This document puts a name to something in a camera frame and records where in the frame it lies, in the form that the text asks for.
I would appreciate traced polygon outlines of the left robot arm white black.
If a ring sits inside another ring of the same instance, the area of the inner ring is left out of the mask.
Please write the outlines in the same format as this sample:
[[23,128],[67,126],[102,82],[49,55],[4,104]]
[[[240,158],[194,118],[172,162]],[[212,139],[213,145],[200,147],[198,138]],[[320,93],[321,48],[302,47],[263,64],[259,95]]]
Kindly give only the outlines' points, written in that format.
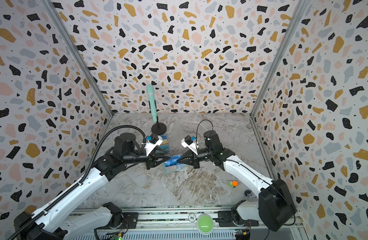
[[132,133],[120,134],[115,145],[105,155],[91,162],[79,180],[68,187],[48,204],[32,214],[21,213],[14,220],[15,233],[11,240],[72,240],[84,233],[108,226],[130,228],[130,221],[124,217],[121,208],[112,202],[95,211],[72,220],[68,216],[91,194],[109,183],[118,174],[131,166],[145,164],[147,169],[157,167],[169,160],[160,148],[163,138],[152,134],[145,136],[143,143],[136,142]]

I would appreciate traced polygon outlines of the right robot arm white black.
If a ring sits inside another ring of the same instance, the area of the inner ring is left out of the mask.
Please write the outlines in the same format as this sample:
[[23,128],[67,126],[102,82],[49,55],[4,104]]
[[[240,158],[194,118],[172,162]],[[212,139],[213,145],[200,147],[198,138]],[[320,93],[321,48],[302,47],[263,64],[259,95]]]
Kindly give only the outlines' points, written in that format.
[[257,197],[252,204],[242,200],[235,204],[228,223],[246,226],[249,221],[261,221],[271,231],[278,231],[290,219],[296,218],[296,207],[287,184],[281,180],[273,180],[244,163],[232,150],[223,147],[215,131],[207,131],[203,135],[205,148],[198,147],[196,137],[186,136],[182,139],[183,147],[188,148],[178,160],[179,164],[200,167],[202,161],[212,162],[223,171],[233,175]]

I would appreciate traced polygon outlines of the teal VIP card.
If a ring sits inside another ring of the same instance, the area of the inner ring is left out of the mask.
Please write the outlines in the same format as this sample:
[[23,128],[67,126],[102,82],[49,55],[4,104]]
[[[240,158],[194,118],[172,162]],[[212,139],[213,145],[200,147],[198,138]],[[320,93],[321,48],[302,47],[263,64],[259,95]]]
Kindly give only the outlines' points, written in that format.
[[169,145],[162,145],[161,149],[163,149],[164,151],[166,151],[168,153],[170,152],[170,146]]

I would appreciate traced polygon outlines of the black round microphone stand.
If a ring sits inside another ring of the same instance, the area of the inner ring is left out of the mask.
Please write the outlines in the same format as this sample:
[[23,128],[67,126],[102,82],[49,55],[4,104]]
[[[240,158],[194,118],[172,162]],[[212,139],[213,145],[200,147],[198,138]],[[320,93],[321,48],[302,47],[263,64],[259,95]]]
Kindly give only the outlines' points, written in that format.
[[165,134],[167,131],[167,126],[164,123],[159,122],[156,102],[154,103],[154,107],[151,107],[151,114],[152,114],[153,121],[154,121],[154,124],[151,127],[152,133],[156,135]]

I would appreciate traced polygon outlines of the small orange green toy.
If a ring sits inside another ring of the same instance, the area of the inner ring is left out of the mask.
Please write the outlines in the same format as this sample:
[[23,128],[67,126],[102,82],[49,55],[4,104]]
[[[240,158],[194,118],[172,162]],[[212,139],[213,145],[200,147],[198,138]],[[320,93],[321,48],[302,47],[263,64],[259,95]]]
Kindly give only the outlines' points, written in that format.
[[228,186],[230,188],[236,188],[238,186],[238,181],[229,181]]

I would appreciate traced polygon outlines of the green round push button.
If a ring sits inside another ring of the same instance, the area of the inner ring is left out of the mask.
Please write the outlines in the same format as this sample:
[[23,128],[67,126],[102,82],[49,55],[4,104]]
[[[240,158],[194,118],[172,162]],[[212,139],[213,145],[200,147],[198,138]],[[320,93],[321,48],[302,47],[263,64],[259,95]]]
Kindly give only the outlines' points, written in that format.
[[196,227],[203,235],[209,235],[214,229],[213,219],[208,214],[202,214],[197,218]]

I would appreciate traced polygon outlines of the small black knob object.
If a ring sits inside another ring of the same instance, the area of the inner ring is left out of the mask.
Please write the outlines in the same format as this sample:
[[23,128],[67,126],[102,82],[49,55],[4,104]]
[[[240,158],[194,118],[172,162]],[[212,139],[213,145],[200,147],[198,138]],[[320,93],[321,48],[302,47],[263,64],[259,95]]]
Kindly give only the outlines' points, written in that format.
[[252,191],[251,191],[251,190],[246,190],[246,191],[244,191],[244,196],[245,196],[246,198],[250,198],[250,197],[252,197],[252,195],[253,195],[253,193],[252,193]]

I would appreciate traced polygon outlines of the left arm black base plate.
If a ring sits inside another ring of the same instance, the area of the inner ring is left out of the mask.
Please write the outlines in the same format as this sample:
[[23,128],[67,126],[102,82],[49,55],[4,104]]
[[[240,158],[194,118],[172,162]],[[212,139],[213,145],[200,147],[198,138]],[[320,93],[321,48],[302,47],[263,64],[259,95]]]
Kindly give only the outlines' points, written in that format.
[[99,230],[112,230],[112,231],[125,231],[136,229],[138,223],[139,213],[137,212],[125,212],[116,214],[111,218],[110,222]]

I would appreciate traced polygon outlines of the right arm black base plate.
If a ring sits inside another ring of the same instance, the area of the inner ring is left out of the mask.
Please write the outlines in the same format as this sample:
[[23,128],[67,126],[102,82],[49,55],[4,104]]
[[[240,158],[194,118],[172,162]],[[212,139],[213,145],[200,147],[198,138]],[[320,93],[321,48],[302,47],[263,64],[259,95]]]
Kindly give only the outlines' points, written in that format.
[[237,211],[218,211],[217,218],[215,219],[219,223],[220,227],[258,227],[259,221],[256,220],[243,220],[237,213]]

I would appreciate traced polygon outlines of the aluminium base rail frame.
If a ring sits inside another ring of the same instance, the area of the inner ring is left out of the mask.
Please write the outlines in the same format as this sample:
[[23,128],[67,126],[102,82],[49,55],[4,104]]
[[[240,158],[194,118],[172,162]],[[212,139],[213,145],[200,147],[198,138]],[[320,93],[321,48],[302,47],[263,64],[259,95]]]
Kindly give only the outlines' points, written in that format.
[[[76,210],[69,216],[72,220],[95,210]],[[139,213],[136,229],[125,231],[90,230],[75,240],[306,240],[308,236],[299,218],[291,219],[278,231],[271,231],[261,221],[258,227],[220,227],[215,221],[218,211],[230,211],[223,207],[195,208],[141,208],[123,209]],[[202,214],[212,217],[214,229],[209,235],[201,234],[197,218]]]

